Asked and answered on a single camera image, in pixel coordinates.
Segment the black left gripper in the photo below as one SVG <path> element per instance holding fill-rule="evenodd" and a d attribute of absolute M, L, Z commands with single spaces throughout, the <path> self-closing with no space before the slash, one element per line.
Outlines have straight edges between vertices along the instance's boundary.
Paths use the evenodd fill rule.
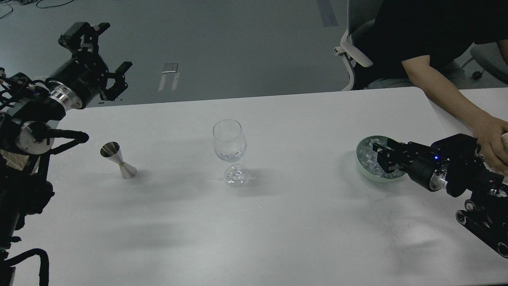
<path fill-rule="evenodd" d="M 46 83 L 65 109 L 84 109 L 98 94 L 103 101 L 115 101 L 127 89 L 125 73 L 133 63 L 123 62 L 109 72 L 99 54 L 98 38 L 109 27 L 109 22 L 95 26 L 76 22 L 60 35 L 58 44 L 71 52 L 71 58 Z"/>

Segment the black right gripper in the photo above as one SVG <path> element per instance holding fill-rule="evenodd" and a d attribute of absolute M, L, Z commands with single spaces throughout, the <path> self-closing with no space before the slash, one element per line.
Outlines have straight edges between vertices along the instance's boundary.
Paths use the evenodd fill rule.
<path fill-rule="evenodd" d="M 385 173 L 401 170 L 430 192 L 446 189 L 449 159 L 429 146 L 374 138 L 371 149 L 377 153 L 376 161 Z"/>

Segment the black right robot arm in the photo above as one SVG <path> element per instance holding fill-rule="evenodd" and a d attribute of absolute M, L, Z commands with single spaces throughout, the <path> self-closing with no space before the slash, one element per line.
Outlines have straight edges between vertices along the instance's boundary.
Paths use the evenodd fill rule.
<path fill-rule="evenodd" d="M 387 174 L 399 170 L 426 190 L 446 190 L 454 198 L 470 191 L 464 210 L 456 212 L 457 222 L 507 258 L 507 185 L 503 175 L 485 167 L 476 138 L 459 133 L 431 145 L 388 138 L 371 149 Z"/>

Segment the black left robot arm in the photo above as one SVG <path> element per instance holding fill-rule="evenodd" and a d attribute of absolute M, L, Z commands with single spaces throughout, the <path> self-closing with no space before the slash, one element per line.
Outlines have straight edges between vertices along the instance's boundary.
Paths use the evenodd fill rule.
<path fill-rule="evenodd" d="M 71 109 L 84 109 L 100 96 L 114 101 L 128 85 L 123 62 L 110 71 L 99 54 L 98 39 L 109 29 L 107 22 L 92 26 L 76 22 L 58 40 L 71 53 L 47 79 L 32 80 L 24 73 L 7 76 L 1 69 L 1 284 L 13 285 L 16 266 L 31 257 L 40 259 L 40 286 L 49 284 L 49 257 L 33 248 L 9 257 L 11 245 L 21 239 L 28 215 L 41 214 L 54 196 L 47 179 L 50 158 L 88 141 L 82 131 L 57 129 Z"/>

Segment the person's hand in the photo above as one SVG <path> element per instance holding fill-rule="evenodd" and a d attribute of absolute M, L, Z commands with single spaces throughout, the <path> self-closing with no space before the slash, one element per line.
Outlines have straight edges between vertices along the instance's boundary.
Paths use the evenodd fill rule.
<path fill-rule="evenodd" d="M 482 112 L 471 126 L 478 139 L 485 163 L 498 174 L 507 176 L 508 157 L 503 147 L 502 136 L 507 133 L 508 123 L 486 112 Z"/>

